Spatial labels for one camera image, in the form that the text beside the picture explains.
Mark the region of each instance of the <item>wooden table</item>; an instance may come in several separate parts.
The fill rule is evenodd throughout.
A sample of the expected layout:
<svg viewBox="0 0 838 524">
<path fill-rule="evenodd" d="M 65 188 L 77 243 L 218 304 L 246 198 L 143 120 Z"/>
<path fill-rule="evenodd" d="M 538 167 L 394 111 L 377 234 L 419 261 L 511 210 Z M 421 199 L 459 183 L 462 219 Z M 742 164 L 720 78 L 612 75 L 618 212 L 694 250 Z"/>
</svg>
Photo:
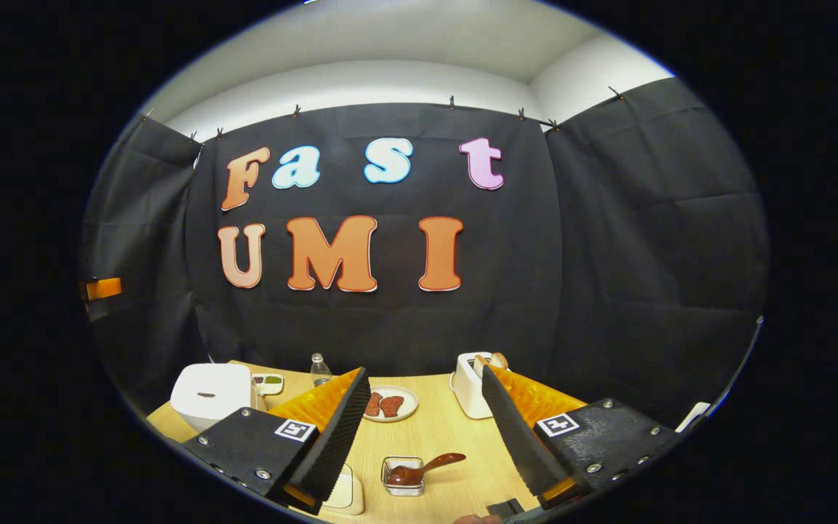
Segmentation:
<svg viewBox="0 0 838 524">
<path fill-rule="evenodd" d="M 252 373 L 279 373 L 284 387 L 279 395 L 265 397 L 266 408 L 275 408 L 312 389 L 308 373 L 264 368 L 245 362 Z M 410 417 L 396 422 L 374 422 L 366 418 L 359 425 L 346 464 L 363 485 L 364 511 L 343 515 L 324 508 L 320 520 L 349 523 L 446 523 L 462 515 L 488 514 L 487 505 L 515 498 L 523 510 L 538 506 L 516 473 L 493 418 L 474 420 L 462 411 L 449 389 L 450 374 L 423 377 L 370 377 L 370 385 L 402 386 L 419 399 Z M 185 442 L 197 432 L 180 417 L 170 403 L 161 405 L 147 420 L 162 434 Z M 468 456 L 426 474 L 426 490 L 419 497 L 395 497 L 380 481 L 383 457 L 409 455 L 429 461 L 443 453 Z"/>
</svg>

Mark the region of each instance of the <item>brown spoon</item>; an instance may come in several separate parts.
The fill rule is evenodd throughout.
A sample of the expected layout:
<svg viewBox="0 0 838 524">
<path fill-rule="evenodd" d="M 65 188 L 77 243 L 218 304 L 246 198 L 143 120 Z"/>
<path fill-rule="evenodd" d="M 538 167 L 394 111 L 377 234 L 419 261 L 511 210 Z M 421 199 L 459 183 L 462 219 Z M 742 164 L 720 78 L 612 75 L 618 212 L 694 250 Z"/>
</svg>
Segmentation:
<svg viewBox="0 0 838 524">
<path fill-rule="evenodd" d="M 433 458 L 421 468 L 395 467 L 390 472 L 389 477 L 387 477 L 386 483 L 392 485 L 419 485 L 426 471 L 443 467 L 443 465 L 454 464 L 455 462 L 465 460 L 465 458 L 461 453 L 446 453 L 444 455 L 438 455 L 438 457 Z"/>
</svg>

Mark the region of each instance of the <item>water bottle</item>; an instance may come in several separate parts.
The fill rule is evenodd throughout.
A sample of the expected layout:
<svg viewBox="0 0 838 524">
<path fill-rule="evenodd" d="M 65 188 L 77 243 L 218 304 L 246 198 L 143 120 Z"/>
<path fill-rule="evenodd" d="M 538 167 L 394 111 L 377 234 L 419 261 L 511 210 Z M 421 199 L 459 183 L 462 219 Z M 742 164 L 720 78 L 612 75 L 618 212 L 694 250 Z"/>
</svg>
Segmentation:
<svg viewBox="0 0 838 524">
<path fill-rule="evenodd" d="M 312 384 L 321 386 L 332 379 L 332 371 L 325 365 L 322 354 L 312 354 L 312 369 L 309 371 L 312 377 Z"/>
</svg>

